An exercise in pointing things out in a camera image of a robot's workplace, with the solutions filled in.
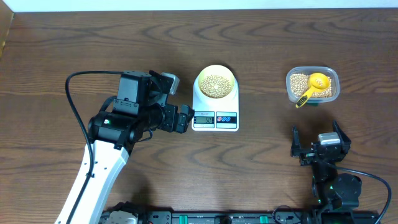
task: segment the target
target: plastic container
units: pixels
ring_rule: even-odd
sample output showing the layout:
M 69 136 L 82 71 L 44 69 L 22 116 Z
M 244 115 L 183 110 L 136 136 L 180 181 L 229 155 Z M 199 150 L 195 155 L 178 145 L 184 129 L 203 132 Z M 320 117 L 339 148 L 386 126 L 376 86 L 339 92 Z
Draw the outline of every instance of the plastic container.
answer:
M 337 73 L 333 69 L 328 67 L 304 66 L 304 67 L 295 67 L 291 69 L 291 71 L 286 76 L 286 89 L 287 89 L 287 94 L 289 96 L 289 100 L 291 102 L 296 103 L 300 98 L 300 96 L 294 95 L 290 87 L 290 77 L 292 76 L 292 74 L 302 73 L 305 75 L 311 75 L 315 72 L 320 72 L 331 78 L 332 96 L 327 98 L 310 98 L 307 101 L 307 103 L 326 103 L 326 102 L 331 102 L 337 98 L 337 96 L 340 94 L 340 83 L 338 81 Z

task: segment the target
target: robotic arm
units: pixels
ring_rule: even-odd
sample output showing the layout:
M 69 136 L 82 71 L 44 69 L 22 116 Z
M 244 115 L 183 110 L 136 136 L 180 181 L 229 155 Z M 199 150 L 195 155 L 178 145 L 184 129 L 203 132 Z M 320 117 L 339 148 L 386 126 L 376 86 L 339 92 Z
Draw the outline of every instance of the robotic arm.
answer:
M 333 132 L 318 135 L 318 141 L 311 143 L 311 148 L 302 148 L 299 141 L 299 131 L 293 127 L 293 143 L 290 155 L 300 158 L 301 166 L 311 166 L 313 172 L 312 191 L 318 198 L 319 205 L 311 212 L 304 213 L 303 224 L 329 223 L 379 223 L 391 201 L 389 184 L 372 174 L 337 167 L 351 147 L 351 140 L 333 121 Z M 362 181 L 356 175 L 347 173 L 338 174 L 337 170 L 365 175 L 381 181 L 388 190 L 388 199 L 380 215 L 374 213 L 354 213 L 359 207 Z
M 108 98 L 90 119 L 91 147 L 85 147 L 79 173 L 55 223 L 98 223 L 114 181 L 143 133 L 148 131 L 150 137 L 141 141 L 149 140 L 156 129 L 184 133 L 193 118 L 189 106 L 182 105 L 178 113 L 177 106 L 167 104 L 168 95 L 178 87 L 175 75 L 153 71 L 120 74 L 118 95 Z M 105 111 L 111 103 L 112 112 Z

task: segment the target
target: white scale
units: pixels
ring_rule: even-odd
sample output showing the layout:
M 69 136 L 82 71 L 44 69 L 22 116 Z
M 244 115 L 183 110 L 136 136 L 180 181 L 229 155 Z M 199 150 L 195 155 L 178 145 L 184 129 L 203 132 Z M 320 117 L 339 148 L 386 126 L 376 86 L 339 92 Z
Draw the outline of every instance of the white scale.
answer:
M 203 79 L 208 75 L 222 75 L 233 85 L 225 97 L 214 99 L 200 90 Z M 193 84 L 192 129 L 195 131 L 237 131 L 239 129 L 239 87 L 232 72 L 221 65 L 203 69 Z

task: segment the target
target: wooden table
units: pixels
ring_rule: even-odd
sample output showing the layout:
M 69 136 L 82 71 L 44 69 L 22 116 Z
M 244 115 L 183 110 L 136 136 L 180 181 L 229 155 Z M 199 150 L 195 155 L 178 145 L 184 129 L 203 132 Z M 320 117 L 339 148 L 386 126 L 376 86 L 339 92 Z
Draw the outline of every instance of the wooden table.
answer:
M 127 200 L 175 210 L 305 208 L 309 167 L 290 157 L 336 119 L 352 145 L 341 166 L 385 178 L 398 194 L 398 10 L 257 10 L 19 13 L 0 62 L 0 223 L 51 223 L 75 180 L 85 141 L 67 103 L 66 77 L 82 70 L 155 70 L 181 79 L 169 101 L 192 103 L 201 69 L 229 66 L 240 87 L 236 133 L 156 131 L 137 144 L 107 207 Z M 332 103 L 299 110 L 285 76 L 325 65 L 339 75 Z M 119 77 L 76 77 L 87 124 Z M 362 177 L 360 210 L 381 211 L 387 191 Z M 384 223 L 398 222 L 392 201 Z

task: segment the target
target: white robotic arm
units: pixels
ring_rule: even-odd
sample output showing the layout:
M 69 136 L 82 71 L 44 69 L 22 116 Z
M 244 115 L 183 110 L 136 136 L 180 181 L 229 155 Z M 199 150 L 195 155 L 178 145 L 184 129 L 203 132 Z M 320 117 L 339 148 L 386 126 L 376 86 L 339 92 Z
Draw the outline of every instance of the white robotic arm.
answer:
M 121 79 L 118 95 L 104 102 L 98 114 L 90 119 L 87 132 L 72 102 L 69 82 L 76 75 L 91 73 L 120 75 Z M 177 106 L 167 104 L 167 97 L 175 93 L 178 82 L 175 75 L 153 71 L 87 71 L 73 73 L 67 78 L 68 101 L 89 145 L 85 147 L 79 173 L 56 224 L 97 224 L 114 181 L 126 165 L 135 143 L 149 140 L 155 129 L 170 133 L 187 131 L 194 111 L 182 105 L 178 113 Z M 107 112 L 111 103 L 113 110 Z M 141 139 L 145 131 L 150 137 Z
M 129 158 L 129 154 L 124 147 L 114 149 L 113 143 L 96 140 L 91 146 L 95 158 L 94 177 L 88 182 L 70 223 L 97 224 L 99 222 L 114 181 Z M 90 157 L 86 145 L 79 173 L 55 224 L 67 222 L 73 204 L 86 179 L 89 164 Z

